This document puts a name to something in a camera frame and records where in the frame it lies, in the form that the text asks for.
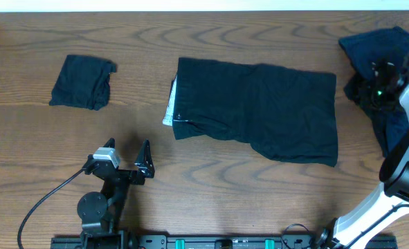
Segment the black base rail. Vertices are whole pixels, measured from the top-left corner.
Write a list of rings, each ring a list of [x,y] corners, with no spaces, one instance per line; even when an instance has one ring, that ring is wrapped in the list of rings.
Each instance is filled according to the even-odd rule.
[[[140,237],[88,238],[55,237],[51,249],[74,248],[141,248],[141,249],[278,249],[310,248],[313,239],[308,234],[287,234],[282,237],[167,237],[144,235]]]

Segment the black shorts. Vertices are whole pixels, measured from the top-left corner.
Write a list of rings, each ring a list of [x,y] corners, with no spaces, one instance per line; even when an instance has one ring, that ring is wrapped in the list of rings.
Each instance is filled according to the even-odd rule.
[[[270,160],[338,162],[333,73],[181,57],[173,86],[177,140],[209,136]]]

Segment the dark navy clothes pile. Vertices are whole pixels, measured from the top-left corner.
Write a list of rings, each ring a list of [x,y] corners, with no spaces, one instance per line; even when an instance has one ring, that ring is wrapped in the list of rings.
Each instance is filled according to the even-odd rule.
[[[371,120],[383,156],[387,156],[409,128],[406,111],[400,104],[398,109],[364,109],[361,99],[364,83],[374,79],[374,64],[391,62],[401,73],[404,57],[409,54],[409,33],[395,26],[344,37],[338,43],[356,71],[344,87],[345,95]]]

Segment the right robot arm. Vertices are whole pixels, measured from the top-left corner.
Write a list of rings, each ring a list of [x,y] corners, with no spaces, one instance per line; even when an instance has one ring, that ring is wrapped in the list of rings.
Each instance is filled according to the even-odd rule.
[[[409,123],[409,53],[403,64],[382,61],[374,66],[375,83],[361,86],[360,100],[373,111],[404,110]],[[364,248],[391,223],[409,214],[409,129],[388,153],[380,183],[351,212],[331,221],[312,248]]]

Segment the folded black cloth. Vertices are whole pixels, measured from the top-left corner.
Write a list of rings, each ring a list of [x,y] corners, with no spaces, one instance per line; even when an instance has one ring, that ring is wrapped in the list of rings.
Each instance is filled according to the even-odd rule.
[[[111,60],[67,55],[51,91],[51,106],[68,106],[98,111],[109,103],[110,76],[117,71]]]

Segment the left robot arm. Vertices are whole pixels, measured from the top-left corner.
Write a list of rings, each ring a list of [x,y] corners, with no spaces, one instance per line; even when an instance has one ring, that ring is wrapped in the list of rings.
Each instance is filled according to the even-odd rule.
[[[115,140],[88,156],[82,169],[86,175],[103,180],[99,192],[89,192],[78,202],[77,213],[82,220],[82,248],[138,248],[137,238],[119,228],[120,218],[132,185],[144,185],[154,178],[155,169],[150,143],[145,140],[134,162],[137,170],[120,169]]]

